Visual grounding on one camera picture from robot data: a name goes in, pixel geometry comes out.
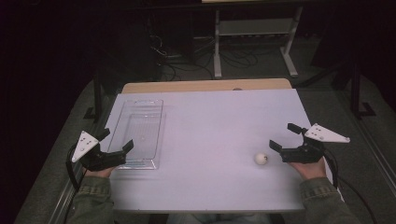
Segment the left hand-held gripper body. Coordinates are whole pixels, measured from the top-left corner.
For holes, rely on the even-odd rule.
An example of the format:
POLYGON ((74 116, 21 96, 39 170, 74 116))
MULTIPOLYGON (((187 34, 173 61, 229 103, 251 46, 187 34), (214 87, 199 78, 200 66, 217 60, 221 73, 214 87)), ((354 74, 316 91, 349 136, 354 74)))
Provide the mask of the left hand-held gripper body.
POLYGON ((90 171, 101 171, 110 167, 117 167, 126 162, 126 155, 122 150, 104 152, 95 136, 82 131, 77 145, 72 149, 71 162, 80 162, 90 171))

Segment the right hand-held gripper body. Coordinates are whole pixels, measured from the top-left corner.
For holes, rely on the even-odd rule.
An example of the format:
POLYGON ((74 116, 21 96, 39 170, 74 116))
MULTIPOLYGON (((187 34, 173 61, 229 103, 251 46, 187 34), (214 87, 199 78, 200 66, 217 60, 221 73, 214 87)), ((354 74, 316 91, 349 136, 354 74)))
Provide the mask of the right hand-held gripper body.
POLYGON ((283 148, 280 154, 283 162, 313 163, 324 156, 325 143, 349 143, 350 138, 331 131, 319 124, 313 124, 301 134, 303 143, 295 148, 283 148))

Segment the clear plastic tray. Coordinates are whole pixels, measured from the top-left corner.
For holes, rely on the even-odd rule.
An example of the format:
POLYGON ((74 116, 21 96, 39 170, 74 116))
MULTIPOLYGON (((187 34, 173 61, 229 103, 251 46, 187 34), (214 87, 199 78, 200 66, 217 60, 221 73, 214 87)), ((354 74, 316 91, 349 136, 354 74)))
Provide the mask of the clear plastic tray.
POLYGON ((115 126, 109 152, 121 150, 131 141, 120 170, 155 170, 159 166, 159 149, 163 126, 163 100, 125 101, 115 126))

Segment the person's left hand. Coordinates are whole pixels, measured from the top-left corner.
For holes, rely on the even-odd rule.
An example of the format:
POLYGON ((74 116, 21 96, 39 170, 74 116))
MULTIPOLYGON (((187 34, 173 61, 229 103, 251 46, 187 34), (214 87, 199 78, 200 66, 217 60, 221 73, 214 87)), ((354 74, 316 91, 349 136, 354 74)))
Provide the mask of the person's left hand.
POLYGON ((90 171, 88 169, 84 170, 85 176, 94 176, 94 177, 101 177, 101 178, 109 178, 111 173, 113 172, 114 167, 106 168, 101 171, 90 171))

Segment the person's right hand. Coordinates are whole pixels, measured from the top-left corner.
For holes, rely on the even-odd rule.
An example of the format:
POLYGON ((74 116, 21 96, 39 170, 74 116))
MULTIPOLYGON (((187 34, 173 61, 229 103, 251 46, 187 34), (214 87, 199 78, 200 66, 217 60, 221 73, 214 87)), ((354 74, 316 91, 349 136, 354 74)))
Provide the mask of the person's right hand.
POLYGON ((290 166, 300 174, 303 180, 327 176, 323 158, 313 163, 290 162, 290 166))

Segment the dark metal stand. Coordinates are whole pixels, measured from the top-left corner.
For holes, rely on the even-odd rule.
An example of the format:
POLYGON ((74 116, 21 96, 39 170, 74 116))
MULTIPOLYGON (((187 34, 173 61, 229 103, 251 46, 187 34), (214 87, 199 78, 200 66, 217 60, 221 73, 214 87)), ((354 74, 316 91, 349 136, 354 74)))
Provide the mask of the dark metal stand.
POLYGON ((375 112, 372 107, 360 99, 361 96, 361 73, 356 63, 351 64, 351 93, 350 109, 357 119, 373 117, 375 112))
POLYGON ((102 116, 102 86, 99 77, 99 70, 95 63, 89 62, 90 71, 92 74, 93 83, 93 102, 94 106, 89 107, 84 115, 85 119, 92 119, 96 123, 102 116))

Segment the white table cover board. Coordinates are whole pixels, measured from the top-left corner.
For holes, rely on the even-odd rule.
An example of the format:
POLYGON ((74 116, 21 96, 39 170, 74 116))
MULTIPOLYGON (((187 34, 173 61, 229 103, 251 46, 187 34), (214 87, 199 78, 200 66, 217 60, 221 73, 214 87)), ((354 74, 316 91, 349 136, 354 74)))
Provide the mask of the white table cover board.
POLYGON ((111 135, 125 101, 163 100, 159 166, 118 170, 112 197, 121 211, 147 213, 291 212, 302 209, 299 175, 269 148, 302 144, 289 123, 309 129, 297 91, 129 93, 116 98, 111 135), (268 162, 258 165, 256 153, 268 162))

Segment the wooden table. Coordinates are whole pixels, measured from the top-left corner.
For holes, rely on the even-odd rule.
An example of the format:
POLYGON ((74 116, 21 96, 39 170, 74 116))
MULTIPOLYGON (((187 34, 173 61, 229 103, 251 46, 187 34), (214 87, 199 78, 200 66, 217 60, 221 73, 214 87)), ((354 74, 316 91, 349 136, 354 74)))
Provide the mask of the wooden table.
POLYGON ((291 88, 290 82, 285 78, 259 78, 128 83, 124 85, 121 92, 126 94, 185 91, 288 90, 291 88))

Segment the grey metal table frame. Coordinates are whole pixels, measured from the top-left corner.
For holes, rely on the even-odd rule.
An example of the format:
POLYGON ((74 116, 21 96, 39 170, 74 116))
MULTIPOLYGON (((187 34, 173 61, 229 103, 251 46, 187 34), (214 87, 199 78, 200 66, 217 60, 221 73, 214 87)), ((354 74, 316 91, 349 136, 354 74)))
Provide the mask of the grey metal table frame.
POLYGON ((298 7, 292 18, 286 19, 261 19, 261 20, 239 20, 239 21, 222 21, 219 11, 216 11, 215 17, 215 47, 214 47, 214 77, 222 78, 221 62, 219 55, 219 38, 221 36, 231 35, 287 35, 288 41, 284 47, 279 50, 283 57, 284 63, 288 68, 291 77, 297 77, 298 72, 290 57, 290 49, 297 32, 303 7, 298 7))

